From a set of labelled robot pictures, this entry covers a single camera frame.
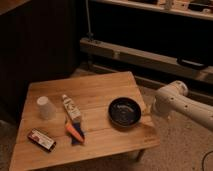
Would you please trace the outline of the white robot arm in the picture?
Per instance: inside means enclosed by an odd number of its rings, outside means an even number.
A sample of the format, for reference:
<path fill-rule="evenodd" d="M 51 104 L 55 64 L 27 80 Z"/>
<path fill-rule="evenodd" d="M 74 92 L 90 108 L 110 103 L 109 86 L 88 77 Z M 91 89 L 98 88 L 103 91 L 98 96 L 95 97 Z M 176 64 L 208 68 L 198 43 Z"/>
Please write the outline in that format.
<path fill-rule="evenodd" d="M 182 81 L 173 81 L 159 88 L 151 105 L 151 112 L 167 118 L 176 111 L 213 132 L 213 106 L 187 97 L 188 88 Z"/>

